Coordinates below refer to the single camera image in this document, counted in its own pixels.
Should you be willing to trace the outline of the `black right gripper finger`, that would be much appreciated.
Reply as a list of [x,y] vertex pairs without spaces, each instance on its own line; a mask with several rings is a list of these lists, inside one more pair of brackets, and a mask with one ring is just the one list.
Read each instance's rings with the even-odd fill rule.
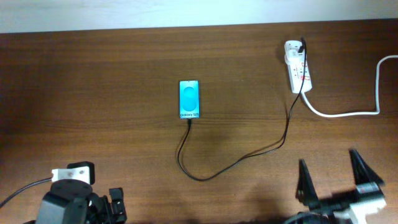
[[356,185],[375,183],[384,185],[383,179],[377,175],[360,156],[355,149],[349,150],[351,165],[353,168],[354,182]]
[[296,189],[296,199],[309,209],[319,207],[320,201],[315,191],[312,178],[303,159],[299,160],[299,175]]

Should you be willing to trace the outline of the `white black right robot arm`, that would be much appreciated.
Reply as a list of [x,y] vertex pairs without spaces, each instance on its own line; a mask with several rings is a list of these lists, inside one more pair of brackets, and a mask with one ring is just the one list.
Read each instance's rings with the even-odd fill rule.
[[384,185],[383,179],[366,164],[357,150],[350,149],[349,154],[355,188],[333,194],[329,198],[318,197],[305,161],[299,160],[296,198],[308,207],[308,211],[299,212],[286,220],[286,223],[367,224],[368,215],[377,214],[386,206],[381,190],[381,186]]

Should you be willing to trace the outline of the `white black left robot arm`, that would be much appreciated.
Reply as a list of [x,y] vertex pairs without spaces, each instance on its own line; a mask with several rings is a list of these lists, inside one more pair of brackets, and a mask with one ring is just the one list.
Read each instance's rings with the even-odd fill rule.
[[98,196],[80,180],[58,180],[40,204],[36,219],[26,224],[125,224],[127,213],[122,188]]

